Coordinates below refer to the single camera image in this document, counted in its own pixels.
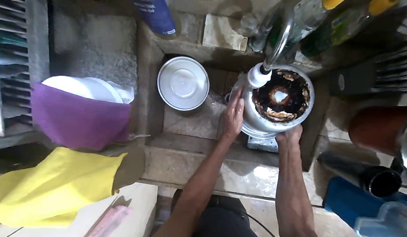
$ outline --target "pink cloth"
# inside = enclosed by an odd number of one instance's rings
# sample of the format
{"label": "pink cloth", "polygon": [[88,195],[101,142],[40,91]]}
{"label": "pink cloth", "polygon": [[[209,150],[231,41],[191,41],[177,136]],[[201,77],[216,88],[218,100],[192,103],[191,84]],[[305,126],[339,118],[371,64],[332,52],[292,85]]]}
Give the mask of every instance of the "pink cloth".
{"label": "pink cloth", "polygon": [[132,208],[130,207],[116,206],[111,208],[85,237],[109,236],[131,212]]}

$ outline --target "yellow cap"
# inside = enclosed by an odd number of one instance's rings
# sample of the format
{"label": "yellow cap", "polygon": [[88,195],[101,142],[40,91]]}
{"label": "yellow cap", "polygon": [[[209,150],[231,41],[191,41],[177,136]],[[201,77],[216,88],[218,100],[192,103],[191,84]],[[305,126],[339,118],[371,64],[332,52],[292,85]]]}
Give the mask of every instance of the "yellow cap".
{"label": "yellow cap", "polygon": [[372,16],[377,16],[397,3],[398,0],[371,0],[369,3],[369,12]]}
{"label": "yellow cap", "polygon": [[344,0],[322,0],[322,5],[324,5],[325,9],[331,10],[342,2],[344,2]]}

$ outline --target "yellow cloth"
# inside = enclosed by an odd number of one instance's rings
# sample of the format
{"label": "yellow cloth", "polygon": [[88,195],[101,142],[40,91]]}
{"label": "yellow cloth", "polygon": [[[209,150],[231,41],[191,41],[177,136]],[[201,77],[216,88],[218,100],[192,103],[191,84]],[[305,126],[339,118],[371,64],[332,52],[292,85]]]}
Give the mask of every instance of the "yellow cloth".
{"label": "yellow cloth", "polygon": [[107,157],[56,148],[34,168],[0,176],[0,223],[66,227],[77,211],[112,195],[114,175],[126,155]]}

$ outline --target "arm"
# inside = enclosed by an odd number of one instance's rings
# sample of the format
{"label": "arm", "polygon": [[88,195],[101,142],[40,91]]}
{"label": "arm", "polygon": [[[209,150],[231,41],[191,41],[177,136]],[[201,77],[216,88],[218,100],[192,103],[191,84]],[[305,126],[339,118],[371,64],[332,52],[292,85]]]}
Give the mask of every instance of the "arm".
{"label": "arm", "polygon": [[202,162],[187,182],[169,220],[154,237],[189,237],[205,211],[218,179],[224,156],[241,131],[244,101],[241,90],[225,111],[224,132],[211,154]]}
{"label": "arm", "polygon": [[281,237],[315,237],[312,205],[303,180],[298,125],[276,137],[279,155],[279,178],[276,212]]}

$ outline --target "blue container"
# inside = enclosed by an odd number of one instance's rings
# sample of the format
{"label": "blue container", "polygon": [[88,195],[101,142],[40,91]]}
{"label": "blue container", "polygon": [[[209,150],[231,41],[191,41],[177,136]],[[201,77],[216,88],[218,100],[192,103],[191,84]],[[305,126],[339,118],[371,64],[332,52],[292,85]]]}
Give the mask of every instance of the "blue container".
{"label": "blue container", "polygon": [[376,218],[385,202],[407,202],[407,195],[397,192],[386,198],[374,197],[347,180],[335,177],[328,184],[324,207],[354,228],[358,217]]}
{"label": "blue container", "polygon": [[144,22],[157,34],[173,35],[176,26],[164,0],[132,0]]}

